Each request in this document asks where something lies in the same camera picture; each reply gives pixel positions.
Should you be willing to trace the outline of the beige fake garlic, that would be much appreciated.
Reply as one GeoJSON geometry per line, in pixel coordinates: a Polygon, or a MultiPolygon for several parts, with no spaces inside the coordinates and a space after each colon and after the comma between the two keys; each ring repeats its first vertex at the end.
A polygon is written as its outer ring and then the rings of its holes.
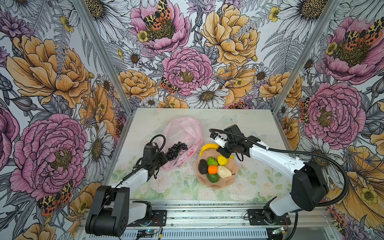
{"type": "Polygon", "coordinates": [[[225,179],[225,178],[231,177],[233,174],[227,167],[219,165],[217,170],[217,175],[221,179],[225,179]]]}

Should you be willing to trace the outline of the yellow fake lemon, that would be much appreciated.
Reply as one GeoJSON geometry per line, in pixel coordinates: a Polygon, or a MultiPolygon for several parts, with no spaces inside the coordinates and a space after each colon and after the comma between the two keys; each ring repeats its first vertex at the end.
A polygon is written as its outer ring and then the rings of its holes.
{"type": "Polygon", "coordinates": [[[225,166],[229,162],[229,160],[222,155],[217,157],[217,161],[220,166],[225,166]]]}

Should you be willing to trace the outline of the dark fake grape bunch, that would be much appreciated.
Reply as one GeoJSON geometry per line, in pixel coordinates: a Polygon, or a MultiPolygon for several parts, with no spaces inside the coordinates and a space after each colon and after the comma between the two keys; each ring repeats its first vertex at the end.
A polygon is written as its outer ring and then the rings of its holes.
{"type": "Polygon", "coordinates": [[[188,150],[188,145],[182,142],[177,142],[172,147],[168,148],[168,152],[165,154],[168,161],[176,160],[185,151],[188,150]]]}

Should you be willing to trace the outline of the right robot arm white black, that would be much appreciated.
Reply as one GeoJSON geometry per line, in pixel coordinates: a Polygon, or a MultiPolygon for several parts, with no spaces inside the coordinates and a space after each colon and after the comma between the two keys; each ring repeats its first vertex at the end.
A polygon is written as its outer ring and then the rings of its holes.
{"type": "Polygon", "coordinates": [[[264,205],[263,215],[267,222],[289,212],[310,212],[328,194],[328,185],[317,163],[292,158],[287,150],[273,149],[255,136],[246,137],[237,125],[224,130],[210,129],[209,132],[211,139],[219,145],[220,154],[225,157],[244,155],[258,160],[290,181],[290,192],[274,197],[264,205]]]}

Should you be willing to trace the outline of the green fake lime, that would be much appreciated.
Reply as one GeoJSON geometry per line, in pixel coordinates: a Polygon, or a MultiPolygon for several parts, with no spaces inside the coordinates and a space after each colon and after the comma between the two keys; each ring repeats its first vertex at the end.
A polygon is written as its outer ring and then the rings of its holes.
{"type": "Polygon", "coordinates": [[[218,166],[219,165],[217,159],[214,157],[207,158],[207,164],[208,164],[208,166],[212,166],[212,165],[218,166]]]}

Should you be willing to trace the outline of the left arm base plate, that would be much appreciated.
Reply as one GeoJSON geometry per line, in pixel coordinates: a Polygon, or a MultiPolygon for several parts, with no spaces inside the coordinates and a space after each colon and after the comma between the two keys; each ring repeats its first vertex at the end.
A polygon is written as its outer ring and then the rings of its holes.
{"type": "Polygon", "coordinates": [[[167,210],[152,210],[152,216],[150,218],[144,217],[141,220],[137,220],[130,224],[130,226],[135,227],[164,227],[167,222],[167,210]]]}

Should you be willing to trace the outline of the dark brown fake avocado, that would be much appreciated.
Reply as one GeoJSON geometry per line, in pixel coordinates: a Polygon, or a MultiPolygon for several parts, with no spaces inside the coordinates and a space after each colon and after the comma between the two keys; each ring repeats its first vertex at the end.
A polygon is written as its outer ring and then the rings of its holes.
{"type": "Polygon", "coordinates": [[[208,173],[208,163],[206,160],[201,159],[198,165],[199,173],[202,175],[206,175],[208,173]]]}

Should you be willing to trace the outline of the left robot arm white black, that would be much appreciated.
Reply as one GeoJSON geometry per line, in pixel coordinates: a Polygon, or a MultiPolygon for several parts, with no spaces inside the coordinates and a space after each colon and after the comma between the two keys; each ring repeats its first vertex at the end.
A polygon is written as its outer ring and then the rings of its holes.
{"type": "Polygon", "coordinates": [[[154,177],[168,160],[162,147],[148,143],[139,165],[112,186],[97,188],[90,208],[85,231],[95,236],[121,237],[132,223],[150,223],[152,206],[148,201],[134,201],[132,194],[154,177]]]}

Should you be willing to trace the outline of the orange fake fruit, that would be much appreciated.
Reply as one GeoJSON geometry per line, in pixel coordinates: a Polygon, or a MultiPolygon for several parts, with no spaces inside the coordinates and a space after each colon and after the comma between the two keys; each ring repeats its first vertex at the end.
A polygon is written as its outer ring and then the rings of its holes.
{"type": "Polygon", "coordinates": [[[215,175],[218,172],[218,166],[217,165],[209,165],[208,166],[208,173],[210,175],[215,175]]]}

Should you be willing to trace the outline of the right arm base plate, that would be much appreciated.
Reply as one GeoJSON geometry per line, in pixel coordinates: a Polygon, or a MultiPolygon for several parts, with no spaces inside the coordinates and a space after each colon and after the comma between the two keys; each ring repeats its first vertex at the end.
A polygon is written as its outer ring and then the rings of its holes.
{"type": "Polygon", "coordinates": [[[292,224],[288,214],[279,217],[264,209],[248,209],[245,219],[251,226],[288,226],[292,224]]]}

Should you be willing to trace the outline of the yellow fake banana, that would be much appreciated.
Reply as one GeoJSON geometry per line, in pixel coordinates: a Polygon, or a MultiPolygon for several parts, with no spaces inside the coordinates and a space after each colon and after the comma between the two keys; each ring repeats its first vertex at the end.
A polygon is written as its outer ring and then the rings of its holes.
{"type": "Polygon", "coordinates": [[[202,146],[201,151],[199,153],[198,160],[200,159],[207,160],[209,157],[217,158],[218,156],[221,155],[221,153],[217,151],[219,147],[220,146],[218,144],[206,144],[202,146]]]}

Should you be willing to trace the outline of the pink plastic bag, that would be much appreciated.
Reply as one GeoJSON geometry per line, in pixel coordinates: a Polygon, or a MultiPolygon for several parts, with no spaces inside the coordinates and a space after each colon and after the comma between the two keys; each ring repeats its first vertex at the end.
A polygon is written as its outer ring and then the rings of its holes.
{"type": "Polygon", "coordinates": [[[198,120],[191,117],[172,120],[166,126],[162,135],[166,138],[164,152],[167,152],[169,148],[178,142],[185,143],[188,148],[182,151],[175,160],[169,160],[163,165],[161,167],[163,171],[173,171],[190,162],[194,155],[200,151],[199,149],[203,143],[202,126],[198,120]]]}

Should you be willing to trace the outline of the dark green fake avocado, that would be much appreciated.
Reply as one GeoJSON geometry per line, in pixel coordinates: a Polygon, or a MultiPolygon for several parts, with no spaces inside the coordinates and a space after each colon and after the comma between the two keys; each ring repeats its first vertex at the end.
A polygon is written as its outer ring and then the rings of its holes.
{"type": "Polygon", "coordinates": [[[215,174],[215,175],[207,174],[207,178],[211,183],[217,183],[220,180],[220,176],[218,174],[215,174]]]}

